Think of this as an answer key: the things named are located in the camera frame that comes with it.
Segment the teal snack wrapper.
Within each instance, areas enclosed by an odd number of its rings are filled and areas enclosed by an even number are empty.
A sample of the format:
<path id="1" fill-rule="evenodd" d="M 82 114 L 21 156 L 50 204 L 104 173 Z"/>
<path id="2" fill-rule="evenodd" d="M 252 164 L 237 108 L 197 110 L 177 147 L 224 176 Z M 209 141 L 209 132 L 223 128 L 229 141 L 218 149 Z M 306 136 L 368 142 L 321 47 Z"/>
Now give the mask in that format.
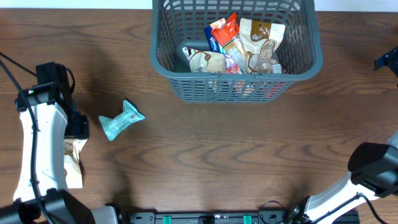
<path id="1" fill-rule="evenodd" d="M 113 141 L 122 131 L 133 123 L 146 117 L 128 100 L 123 101 L 123 111 L 114 118 L 98 116 L 104 133 L 109 141 Z"/>

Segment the cream brown snack bag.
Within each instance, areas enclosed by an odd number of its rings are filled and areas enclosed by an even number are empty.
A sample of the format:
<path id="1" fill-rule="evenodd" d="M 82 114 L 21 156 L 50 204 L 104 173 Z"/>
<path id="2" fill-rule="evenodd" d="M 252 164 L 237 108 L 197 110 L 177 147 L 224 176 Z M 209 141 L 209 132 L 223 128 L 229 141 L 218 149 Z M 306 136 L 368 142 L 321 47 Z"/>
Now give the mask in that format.
<path id="1" fill-rule="evenodd" d="M 83 187 L 83 175 L 80 168 L 80 152 L 87 139 L 64 140 L 64 171 L 67 187 L 69 189 L 81 189 Z"/>

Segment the grey plastic basket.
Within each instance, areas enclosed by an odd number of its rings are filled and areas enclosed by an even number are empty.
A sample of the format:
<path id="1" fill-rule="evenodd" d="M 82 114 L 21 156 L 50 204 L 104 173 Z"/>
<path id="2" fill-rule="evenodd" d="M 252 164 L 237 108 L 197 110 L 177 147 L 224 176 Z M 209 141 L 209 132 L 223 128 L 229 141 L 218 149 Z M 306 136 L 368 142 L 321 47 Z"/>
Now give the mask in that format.
<path id="1" fill-rule="evenodd" d="M 315 3 L 154 0 L 149 59 L 184 101 L 272 101 L 322 68 Z"/>

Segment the orange cracker package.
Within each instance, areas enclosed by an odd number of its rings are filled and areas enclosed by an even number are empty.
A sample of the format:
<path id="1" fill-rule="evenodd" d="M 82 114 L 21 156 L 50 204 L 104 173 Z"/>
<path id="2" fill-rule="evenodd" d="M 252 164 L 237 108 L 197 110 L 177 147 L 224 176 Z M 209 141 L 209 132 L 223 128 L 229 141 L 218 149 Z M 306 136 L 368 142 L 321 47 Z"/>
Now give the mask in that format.
<path id="1" fill-rule="evenodd" d="M 285 25 L 238 19 L 234 13 L 203 28 L 210 50 L 224 55 L 225 73 L 282 73 L 276 50 Z"/>

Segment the colourful tissue pack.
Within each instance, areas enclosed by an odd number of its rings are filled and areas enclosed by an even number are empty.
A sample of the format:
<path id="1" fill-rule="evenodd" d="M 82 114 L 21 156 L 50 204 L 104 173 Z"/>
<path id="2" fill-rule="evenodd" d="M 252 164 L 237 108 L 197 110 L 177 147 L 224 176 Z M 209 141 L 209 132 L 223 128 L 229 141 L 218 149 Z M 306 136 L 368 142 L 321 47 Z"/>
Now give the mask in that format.
<path id="1" fill-rule="evenodd" d="M 247 69 L 246 55 L 239 37 L 237 17 L 221 18 L 203 28 L 211 51 L 223 54 L 227 74 L 244 74 Z"/>

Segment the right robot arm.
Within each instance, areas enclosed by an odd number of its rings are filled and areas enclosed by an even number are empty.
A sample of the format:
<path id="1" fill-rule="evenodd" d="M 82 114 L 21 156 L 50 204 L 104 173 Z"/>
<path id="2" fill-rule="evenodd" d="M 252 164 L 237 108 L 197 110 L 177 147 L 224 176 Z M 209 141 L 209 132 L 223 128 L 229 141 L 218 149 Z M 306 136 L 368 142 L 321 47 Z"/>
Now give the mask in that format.
<path id="1" fill-rule="evenodd" d="M 397 195 L 397 134 L 387 144 L 360 144 L 349 159 L 347 174 L 322 193 L 297 204 L 285 223 L 333 223 L 362 203 L 384 223 L 371 201 L 389 195 Z"/>

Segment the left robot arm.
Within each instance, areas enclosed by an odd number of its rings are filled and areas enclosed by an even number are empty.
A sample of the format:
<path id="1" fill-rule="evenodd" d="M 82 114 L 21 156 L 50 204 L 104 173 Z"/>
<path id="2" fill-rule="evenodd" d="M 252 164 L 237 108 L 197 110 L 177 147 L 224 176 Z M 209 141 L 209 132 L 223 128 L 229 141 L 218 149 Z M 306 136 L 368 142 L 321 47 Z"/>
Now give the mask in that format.
<path id="1" fill-rule="evenodd" d="M 122 223 L 113 204 L 90 210 L 68 191 L 64 140 L 88 136 L 88 122 L 75 110 L 70 69 L 49 62 L 36 66 L 37 84 L 18 89 L 16 110 L 24 131 L 21 176 L 12 205 L 1 209 L 1 223 Z"/>

